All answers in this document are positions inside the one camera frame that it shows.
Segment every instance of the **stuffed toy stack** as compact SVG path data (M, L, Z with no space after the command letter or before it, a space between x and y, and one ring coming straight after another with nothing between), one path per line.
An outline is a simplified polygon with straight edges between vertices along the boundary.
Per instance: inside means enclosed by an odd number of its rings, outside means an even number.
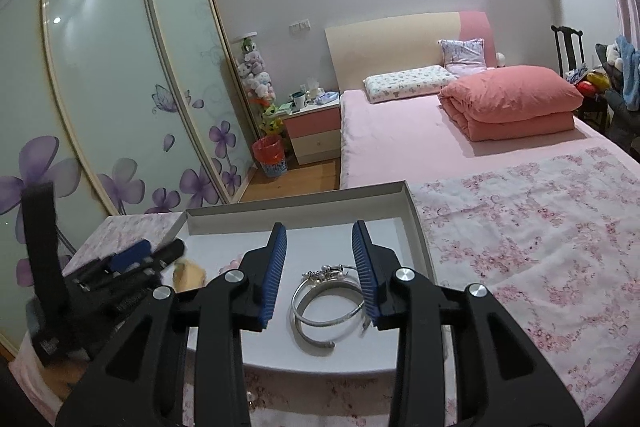
M260 51L250 38L242 40L242 57L238 62L238 73L249 100L269 107L276 94L271 86L271 77L264 70Z

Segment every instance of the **white patterned pillow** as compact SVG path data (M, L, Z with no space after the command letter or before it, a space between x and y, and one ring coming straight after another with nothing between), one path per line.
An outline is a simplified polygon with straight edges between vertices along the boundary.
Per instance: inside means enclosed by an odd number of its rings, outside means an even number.
M484 39L472 41L438 41L442 46L444 67L457 77L486 71Z
M364 81L370 103L435 94L456 77L442 66L375 74Z

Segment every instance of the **headboard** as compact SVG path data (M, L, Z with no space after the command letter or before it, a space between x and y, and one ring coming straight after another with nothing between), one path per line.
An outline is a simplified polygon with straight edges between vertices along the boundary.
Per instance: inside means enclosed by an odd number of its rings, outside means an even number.
M484 57L496 67L494 33L483 12L420 13L324 30L340 92L362 89L372 74L442 64L439 39L484 39Z

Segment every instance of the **sliding wardrobe door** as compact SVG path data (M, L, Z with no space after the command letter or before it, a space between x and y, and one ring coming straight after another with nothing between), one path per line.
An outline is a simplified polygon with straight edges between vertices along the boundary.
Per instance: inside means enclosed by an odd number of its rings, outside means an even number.
M154 0L177 83L196 133L234 201L254 166L248 120L234 87L209 0Z
M21 190L54 182L63 264L107 214L58 116L42 47L40 0L0 0L0 42L0 334L17 347L26 331L24 306L33 297Z
M64 110L121 214L220 201L172 97L145 0L46 0Z

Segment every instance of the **silver bangle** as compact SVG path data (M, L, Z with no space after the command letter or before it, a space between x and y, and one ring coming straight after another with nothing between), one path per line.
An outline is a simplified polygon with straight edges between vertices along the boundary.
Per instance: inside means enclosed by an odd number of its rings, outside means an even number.
M358 313L364 306L364 299L362 300L362 302L360 302L359 305L357 305L357 307L355 307L353 310L343 315L342 317L338 317L337 319L332 319L330 321L320 321L320 322L312 321L303 317L302 313L298 310L298 306L296 305L296 298L298 297L300 290L302 290L302 288L304 288L307 284L313 283L314 285L318 285L316 287L324 287L326 284L330 282L343 280L344 277L346 276L344 273L345 269L356 270L356 268L353 266L347 266L342 264L339 264L338 266L324 265L322 266L322 269L317 272L307 272L303 274L302 277L304 277L304 280L302 281L302 283L300 283L300 286L298 286L298 288L293 293L293 296L291 298L291 309L293 311L294 317L297 318L303 324L306 324L307 326L312 326L314 328L328 328L329 326L342 324L343 322L346 322L351 317L353 317L353 315ZM356 286L355 284L353 284L353 286L350 285L348 287L350 289L357 291L358 293L360 293L360 295L362 295L362 291L359 286ZM321 292L316 293L314 297L320 295L321 293L324 293L324 291L327 291L328 289L330 288L327 287L323 289Z
M357 292L359 294L362 294L360 287L351 281L347 281L345 279L342 280L330 280L327 282L324 282L318 286L315 286L313 288L311 288L304 296L302 299L300 299L299 304L297 305L297 307L293 308L295 310L297 310L298 312L300 312L300 314L303 314L305 312L305 309L307 306L309 306L309 303L315 299L316 297L318 297L319 295L321 295L322 293L331 290L333 288L345 288L345 289L349 289L349 290L354 290L354 292ZM313 340L311 337L307 336L305 334L304 331L302 331L302 323L300 322L299 318L294 316L293 317L293 321L294 321L294 325L296 327L296 330L298 330L298 333L300 334L300 337L302 337L302 339L308 343L311 344L312 346L316 346L316 347L324 347L326 349L333 349L335 347L335 343L334 341L316 341ZM363 329L366 329L369 326L369 321L368 319L366 319L366 322L363 324Z

